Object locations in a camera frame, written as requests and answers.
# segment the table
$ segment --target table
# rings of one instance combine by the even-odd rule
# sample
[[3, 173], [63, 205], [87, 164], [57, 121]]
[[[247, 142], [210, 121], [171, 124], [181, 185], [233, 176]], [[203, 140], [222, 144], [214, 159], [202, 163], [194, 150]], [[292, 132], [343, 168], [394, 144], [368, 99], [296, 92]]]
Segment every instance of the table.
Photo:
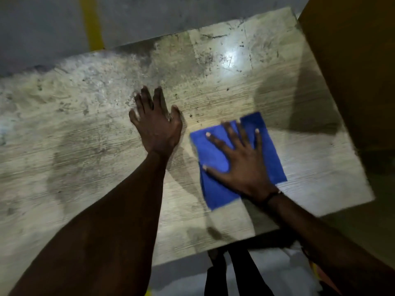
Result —
[[189, 134], [224, 119], [261, 112], [288, 177], [279, 187], [311, 213], [374, 199], [289, 8], [78, 55], [0, 79], [0, 290], [142, 162], [128, 109], [143, 84], [161, 85], [184, 119], [165, 174], [154, 265], [276, 228], [242, 200], [205, 205]]

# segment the cleaning cloth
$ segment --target cleaning cloth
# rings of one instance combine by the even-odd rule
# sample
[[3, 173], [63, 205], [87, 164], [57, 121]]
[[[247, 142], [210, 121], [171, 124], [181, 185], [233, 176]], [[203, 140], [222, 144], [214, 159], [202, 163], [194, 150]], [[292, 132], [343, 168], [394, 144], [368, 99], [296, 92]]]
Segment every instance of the cleaning cloth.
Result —
[[[262, 137], [262, 153], [270, 181], [273, 184], [286, 182], [287, 177], [284, 174], [280, 159], [261, 114], [259, 112], [255, 112], [253, 114], [243, 116], [240, 118], [240, 123], [247, 132], [249, 141], [254, 147], [256, 145], [255, 129], [259, 129]], [[231, 121], [230, 124], [235, 132], [238, 133], [236, 121]], [[222, 125], [198, 130], [190, 134], [199, 156], [200, 184], [203, 196], [206, 200], [207, 206], [211, 210], [214, 210], [239, 198], [240, 195], [228, 189], [204, 171], [203, 165], [213, 167], [220, 172], [228, 172], [230, 168], [229, 161], [224, 153], [217, 149], [216, 146], [207, 139], [207, 132], [225, 141], [225, 143], [232, 149], [234, 149], [234, 146], [230, 142], [228, 134]]]

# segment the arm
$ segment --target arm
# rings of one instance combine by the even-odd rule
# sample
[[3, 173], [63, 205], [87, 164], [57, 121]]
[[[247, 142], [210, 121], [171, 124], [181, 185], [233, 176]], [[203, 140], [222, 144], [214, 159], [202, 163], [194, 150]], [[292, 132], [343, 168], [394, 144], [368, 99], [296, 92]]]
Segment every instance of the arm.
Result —
[[44, 247], [10, 295], [144, 295], [151, 274], [167, 161], [180, 140], [176, 106], [162, 113], [161, 88], [136, 96], [131, 122], [146, 159], [106, 196], [73, 218]]
[[208, 133], [207, 136], [226, 154], [231, 169], [224, 174], [204, 166], [208, 173], [268, 211], [281, 225], [293, 229], [314, 261], [344, 295], [382, 295], [392, 290], [395, 280], [393, 269], [295, 204], [286, 195], [277, 194], [279, 190], [270, 183], [266, 173], [259, 131], [256, 131], [257, 146], [253, 149], [240, 124], [237, 125], [240, 138], [229, 123], [223, 123], [223, 126], [234, 144], [234, 150], [213, 135]]

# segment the leg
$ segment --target leg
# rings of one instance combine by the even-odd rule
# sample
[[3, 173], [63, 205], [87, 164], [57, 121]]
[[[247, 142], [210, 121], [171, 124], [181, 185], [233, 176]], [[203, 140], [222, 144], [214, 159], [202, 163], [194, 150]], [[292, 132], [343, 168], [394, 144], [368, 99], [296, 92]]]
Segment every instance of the leg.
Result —
[[231, 245], [228, 247], [228, 252], [232, 258], [240, 296], [257, 293], [264, 296], [273, 296], [247, 249]]
[[209, 251], [209, 257], [213, 266], [207, 270], [204, 295], [226, 296], [228, 294], [228, 287], [226, 285], [226, 262], [224, 252], [220, 249], [213, 249]]

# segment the black bracelet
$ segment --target black bracelet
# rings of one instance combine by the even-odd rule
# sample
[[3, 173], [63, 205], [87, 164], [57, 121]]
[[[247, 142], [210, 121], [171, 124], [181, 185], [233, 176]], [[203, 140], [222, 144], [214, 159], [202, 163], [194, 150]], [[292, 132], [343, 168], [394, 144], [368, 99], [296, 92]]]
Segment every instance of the black bracelet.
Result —
[[282, 191], [280, 191], [280, 190], [269, 193], [269, 195], [266, 197], [266, 199], [263, 202], [261, 202], [261, 205], [267, 206], [269, 204], [270, 199], [272, 199], [274, 196], [280, 195], [280, 194], [283, 194]]

